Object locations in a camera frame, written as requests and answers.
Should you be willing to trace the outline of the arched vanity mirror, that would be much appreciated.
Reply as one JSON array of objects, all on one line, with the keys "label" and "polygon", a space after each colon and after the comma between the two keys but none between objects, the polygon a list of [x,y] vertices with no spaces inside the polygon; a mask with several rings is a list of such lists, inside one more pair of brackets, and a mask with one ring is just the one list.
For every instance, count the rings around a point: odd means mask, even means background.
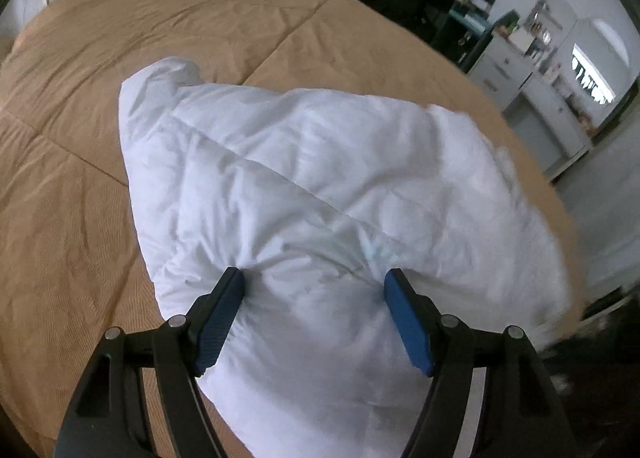
[{"label": "arched vanity mirror", "polygon": [[599,18],[578,19],[555,51],[560,92],[579,115],[600,129],[631,84],[627,47],[612,25]]}]

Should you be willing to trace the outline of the white quilted puffer jacket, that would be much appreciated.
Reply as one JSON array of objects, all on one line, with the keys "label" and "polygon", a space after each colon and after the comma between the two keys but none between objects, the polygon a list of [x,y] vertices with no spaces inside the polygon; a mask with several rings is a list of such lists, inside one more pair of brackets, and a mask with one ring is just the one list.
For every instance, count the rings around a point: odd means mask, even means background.
[{"label": "white quilted puffer jacket", "polygon": [[539,347],[570,310],[558,237],[469,115],[207,84],[172,57],[124,80],[118,121],[160,314],[228,267],[246,277],[198,384],[256,457],[401,453],[430,381],[384,303],[394,267],[445,313]]}]

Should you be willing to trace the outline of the black storage shelf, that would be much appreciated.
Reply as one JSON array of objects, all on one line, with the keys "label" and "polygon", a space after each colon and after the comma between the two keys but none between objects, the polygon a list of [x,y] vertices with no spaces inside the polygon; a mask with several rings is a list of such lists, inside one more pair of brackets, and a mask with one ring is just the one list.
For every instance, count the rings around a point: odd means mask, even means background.
[{"label": "black storage shelf", "polygon": [[497,0],[427,0],[430,20],[435,27],[428,40],[461,71],[469,72],[488,46],[496,28],[508,30],[518,23],[514,9],[492,20],[492,7]]}]

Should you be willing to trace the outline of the white drawer cabinet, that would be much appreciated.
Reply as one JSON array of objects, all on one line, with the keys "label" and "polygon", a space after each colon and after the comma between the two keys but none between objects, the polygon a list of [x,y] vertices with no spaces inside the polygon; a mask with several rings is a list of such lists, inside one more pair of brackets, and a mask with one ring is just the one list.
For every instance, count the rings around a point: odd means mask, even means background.
[{"label": "white drawer cabinet", "polygon": [[504,38],[491,37],[468,77],[498,106],[549,181],[591,149],[565,100]]}]

